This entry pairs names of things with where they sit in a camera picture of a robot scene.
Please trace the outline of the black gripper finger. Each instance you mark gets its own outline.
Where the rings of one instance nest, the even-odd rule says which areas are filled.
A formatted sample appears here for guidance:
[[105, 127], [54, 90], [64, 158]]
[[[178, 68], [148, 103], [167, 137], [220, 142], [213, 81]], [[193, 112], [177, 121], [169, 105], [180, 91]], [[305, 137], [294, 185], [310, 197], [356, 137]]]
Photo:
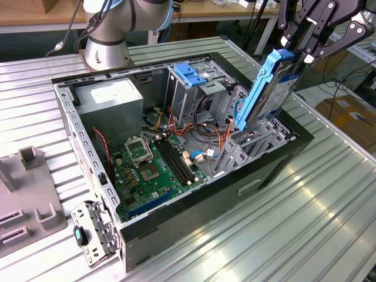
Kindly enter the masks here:
[[287, 50], [294, 50], [299, 37], [310, 23], [314, 29], [308, 40], [307, 49], [314, 50], [337, 8], [337, 1], [310, 0], [303, 1], [300, 11], [297, 12], [297, 1], [280, 1], [278, 28], [283, 31], [281, 45]]
[[366, 18], [352, 17], [344, 36], [329, 45], [327, 40], [335, 28], [328, 28], [326, 22], [317, 23], [315, 21], [311, 26], [313, 27], [311, 37], [305, 46], [305, 51], [302, 51], [298, 61], [293, 66], [294, 73], [302, 73], [309, 65], [319, 59], [324, 59], [338, 51], [347, 49], [375, 32], [375, 26], [368, 22]]

